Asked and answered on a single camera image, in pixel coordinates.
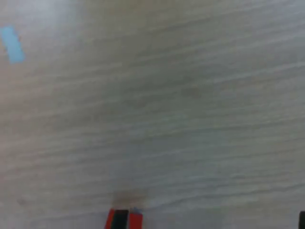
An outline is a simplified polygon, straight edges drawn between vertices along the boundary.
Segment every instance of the red and black object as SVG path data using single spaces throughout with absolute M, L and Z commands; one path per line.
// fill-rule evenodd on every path
M 110 209 L 105 229 L 142 229 L 143 215 L 137 211 Z

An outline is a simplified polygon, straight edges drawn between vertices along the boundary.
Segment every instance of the light wood tabletop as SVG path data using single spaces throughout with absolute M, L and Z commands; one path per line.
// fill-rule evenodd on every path
M 0 228 L 296 229 L 304 0 L 0 0 Z

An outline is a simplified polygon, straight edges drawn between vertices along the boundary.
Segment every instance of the blue tape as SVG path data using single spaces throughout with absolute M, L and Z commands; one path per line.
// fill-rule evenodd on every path
M 142 211 L 138 208 L 132 208 L 132 209 L 130 209 L 130 212 L 135 213 L 135 214 L 142 214 Z
M 0 31 L 2 43 L 6 48 L 10 63 L 20 63 L 24 61 L 25 55 L 14 28 L 12 26 L 6 26 L 1 28 Z

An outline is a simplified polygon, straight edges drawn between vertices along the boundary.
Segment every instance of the black stripe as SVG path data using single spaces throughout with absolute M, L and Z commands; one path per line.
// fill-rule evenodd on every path
M 115 210 L 111 229 L 126 229 L 129 210 Z
M 300 212 L 299 229 L 305 229 L 305 211 Z

